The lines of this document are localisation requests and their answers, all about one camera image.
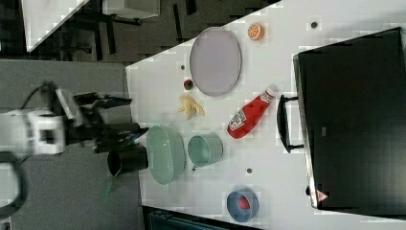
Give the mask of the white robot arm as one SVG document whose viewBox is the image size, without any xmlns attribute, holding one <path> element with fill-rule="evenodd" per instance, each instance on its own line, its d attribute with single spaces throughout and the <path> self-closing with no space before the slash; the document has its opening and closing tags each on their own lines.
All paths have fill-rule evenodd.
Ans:
<svg viewBox="0 0 406 230">
<path fill-rule="evenodd" d="M 131 104 L 130 99 L 97 93 L 65 97 L 62 90 L 42 93 L 44 108 L 20 108 L 1 115 L 1 218 L 16 213 L 28 195 L 22 164 L 35 155 L 60 155 L 74 144 L 93 143 L 95 153 L 108 154 L 116 176 L 147 167 L 147 149 L 135 141 L 148 132 L 137 123 L 109 124 L 100 111 Z"/>
</svg>

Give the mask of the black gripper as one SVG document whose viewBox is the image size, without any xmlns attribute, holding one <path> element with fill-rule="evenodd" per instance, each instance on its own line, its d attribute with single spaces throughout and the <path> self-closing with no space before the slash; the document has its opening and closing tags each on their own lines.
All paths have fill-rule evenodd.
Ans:
<svg viewBox="0 0 406 230">
<path fill-rule="evenodd" d="M 85 93 L 68 98 L 67 120 L 65 121 L 65 144 L 81 144 L 87 140 L 95 141 L 95 153 L 110 152 L 129 148 L 148 132 L 137 123 L 103 124 L 102 115 L 93 105 L 100 97 L 97 93 Z M 101 124 L 106 131 L 101 137 L 96 126 Z"/>
</svg>

